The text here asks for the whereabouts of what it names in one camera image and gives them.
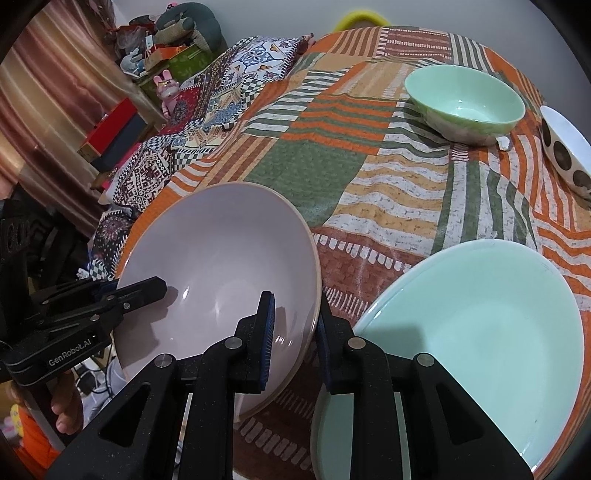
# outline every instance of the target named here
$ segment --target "mint green bowl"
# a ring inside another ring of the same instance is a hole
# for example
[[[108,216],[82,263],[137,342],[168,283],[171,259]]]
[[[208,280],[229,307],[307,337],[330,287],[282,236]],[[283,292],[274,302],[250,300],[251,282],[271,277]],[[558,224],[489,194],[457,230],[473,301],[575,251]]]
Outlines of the mint green bowl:
[[[427,125],[452,142],[492,145],[525,115],[523,100],[511,87],[468,67],[419,68],[404,86]]]
[[[391,355],[434,355],[532,470],[562,434],[581,383],[577,301],[548,259],[515,242],[464,242],[421,261],[378,297],[353,331]],[[403,416],[398,421],[408,472]],[[310,435],[318,480],[349,478],[352,436],[352,395],[323,389]]]

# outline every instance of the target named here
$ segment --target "pink bowl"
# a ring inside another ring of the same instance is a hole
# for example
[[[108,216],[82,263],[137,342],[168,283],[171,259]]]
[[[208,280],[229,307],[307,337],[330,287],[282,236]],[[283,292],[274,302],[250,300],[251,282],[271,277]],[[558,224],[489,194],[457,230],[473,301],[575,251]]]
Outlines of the pink bowl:
[[[254,183],[217,184],[185,197],[145,231],[119,287],[154,275],[168,293],[129,313],[115,330],[127,379],[160,353],[203,353],[275,294],[275,332],[267,389],[237,395],[235,420],[268,405],[289,383],[320,310],[320,261],[306,222],[277,192]]]

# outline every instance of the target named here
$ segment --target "pink bunny toy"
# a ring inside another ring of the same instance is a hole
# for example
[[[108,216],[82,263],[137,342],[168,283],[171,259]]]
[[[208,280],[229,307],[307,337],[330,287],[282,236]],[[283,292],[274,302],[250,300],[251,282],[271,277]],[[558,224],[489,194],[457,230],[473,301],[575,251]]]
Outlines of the pink bunny toy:
[[[156,75],[154,77],[154,83],[156,84],[156,95],[162,100],[162,113],[165,118],[170,118],[177,104],[180,85],[173,79],[173,76],[168,70],[162,72],[162,78]]]

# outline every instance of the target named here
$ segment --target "orange clothing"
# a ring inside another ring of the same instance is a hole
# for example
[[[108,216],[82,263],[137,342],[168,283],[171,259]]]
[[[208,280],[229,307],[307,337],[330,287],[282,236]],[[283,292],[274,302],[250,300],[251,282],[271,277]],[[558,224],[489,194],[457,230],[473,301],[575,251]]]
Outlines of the orange clothing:
[[[51,447],[49,440],[26,408],[19,407],[18,414],[21,418],[24,436],[22,446],[15,451],[33,476],[38,480],[43,480],[47,469],[60,452]]]

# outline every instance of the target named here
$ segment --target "metal screw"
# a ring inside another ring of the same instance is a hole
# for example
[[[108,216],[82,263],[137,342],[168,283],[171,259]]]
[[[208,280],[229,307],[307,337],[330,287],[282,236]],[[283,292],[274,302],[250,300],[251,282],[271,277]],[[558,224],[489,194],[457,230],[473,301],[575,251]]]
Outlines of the metal screw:
[[[424,367],[432,367],[435,363],[435,359],[428,353],[421,353],[417,357],[417,362],[419,363],[419,365],[422,365]]]
[[[240,339],[238,337],[230,337],[230,338],[227,338],[223,344],[226,348],[229,348],[230,350],[234,350],[234,349],[240,348],[242,346],[242,339]]]
[[[363,340],[361,337],[353,337],[347,341],[347,345],[355,350],[361,350],[363,347],[365,347],[365,340]]]
[[[160,355],[158,355],[154,359],[154,365],[156,365],[158,368],[166,368],[172,362],[173,362],[172,355],[169,355],[167,353],[161,353]]]

